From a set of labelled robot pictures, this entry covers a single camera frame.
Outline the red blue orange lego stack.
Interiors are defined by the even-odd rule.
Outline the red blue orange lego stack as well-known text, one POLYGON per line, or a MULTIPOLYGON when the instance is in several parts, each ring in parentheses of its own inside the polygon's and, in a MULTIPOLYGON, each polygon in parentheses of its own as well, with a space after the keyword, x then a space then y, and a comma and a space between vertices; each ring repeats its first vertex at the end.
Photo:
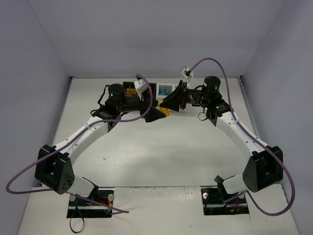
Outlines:
POLYGON ((159 86, 159 95, 169 95, 172 92, 172 86, 159 86))

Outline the yellow red arch lego stack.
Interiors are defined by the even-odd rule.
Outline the yellow red arch lego stack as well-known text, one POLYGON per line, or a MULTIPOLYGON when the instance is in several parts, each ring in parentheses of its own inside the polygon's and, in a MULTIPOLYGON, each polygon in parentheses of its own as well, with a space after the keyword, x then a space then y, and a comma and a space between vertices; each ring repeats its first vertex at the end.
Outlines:
POLYGON ((160 110, 163 114, 165 114, 166 117, 168 117, 168 116, 170 115, 170 110, 167 109, 167 108, 161 107, 161 104, 162 104, 163 102, 164 102, 164 100, 160 100, 160 101, 158 102, 158 108, 159 108, 159 110, 160 110))

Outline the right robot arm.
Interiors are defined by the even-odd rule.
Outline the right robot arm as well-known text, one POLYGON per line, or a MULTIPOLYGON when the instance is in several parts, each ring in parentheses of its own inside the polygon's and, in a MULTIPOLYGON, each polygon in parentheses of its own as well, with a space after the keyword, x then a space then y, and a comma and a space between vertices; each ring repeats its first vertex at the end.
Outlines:
POLYGON ((176 89, 165 97, 160 106, 173 111, 185 109, 187 104, 202 107, 206 118, 223 131, 243 153, 247 164, 242 173, 227 179, 216 179, 227 194, 250 190, 258 192, 283 179, 283 169, 278 161, 283 159, 283 152, 278 147, 271 147, 258 139, 249 130, 243 131, 236 115, 230 111, 219 92, 221 81, 216 76, 208 76, 203 85, 189 89, 180 81, 176 89))

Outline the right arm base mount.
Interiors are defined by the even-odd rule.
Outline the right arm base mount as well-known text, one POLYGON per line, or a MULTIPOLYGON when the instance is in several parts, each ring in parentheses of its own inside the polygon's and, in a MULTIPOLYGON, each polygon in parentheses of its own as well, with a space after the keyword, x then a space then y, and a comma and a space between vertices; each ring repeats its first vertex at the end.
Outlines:
POLYGON ((249 214, 243 192, 227 194, 218 187, 201 187, 201 199, 205 216, 249 214))

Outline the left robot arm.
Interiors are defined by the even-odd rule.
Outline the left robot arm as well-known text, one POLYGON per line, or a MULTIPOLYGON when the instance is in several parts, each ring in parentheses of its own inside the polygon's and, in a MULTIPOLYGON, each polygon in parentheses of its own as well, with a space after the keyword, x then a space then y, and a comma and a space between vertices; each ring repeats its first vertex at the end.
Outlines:
POLYGON ((141 85, 137 81, 135 85, 139 91, 131 96, 126 95, 121 84, 106 85, 104 92, 108 94, 108 99, 91 111, 90 119, 79 130, 54 146, 44 145, 40 149, 35 179, 57 194, 94 197, 98 186, 74 174, 73 165, 79 156, 96 140, 108 134, 129 112, 138 111, 146 122, 167 116, 158 108, 158 101, 146 84, 141 85))

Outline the small orange lego cube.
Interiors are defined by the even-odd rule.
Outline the small orange lego cube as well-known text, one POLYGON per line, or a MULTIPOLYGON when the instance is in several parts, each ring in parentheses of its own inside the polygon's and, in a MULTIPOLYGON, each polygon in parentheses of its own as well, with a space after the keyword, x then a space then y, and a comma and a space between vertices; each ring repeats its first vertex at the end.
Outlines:
POLYGON ((137 95, 136 89, 127 88, 126 89, 127 95, 137 95))

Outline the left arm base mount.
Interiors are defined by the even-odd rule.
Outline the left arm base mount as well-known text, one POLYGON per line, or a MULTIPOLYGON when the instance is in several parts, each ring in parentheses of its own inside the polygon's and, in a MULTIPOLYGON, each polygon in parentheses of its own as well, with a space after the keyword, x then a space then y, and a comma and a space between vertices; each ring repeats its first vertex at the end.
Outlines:
MULTIPOLYGON (((99 189, 99 197, 97 201, 105 205, 113 204, 114 190, 107 188, 99 189)), ((88 201, 73 198, 72 196, 68 202, 67 218, 111 218, 112 210, 103 206, 99 206, 88 201)))

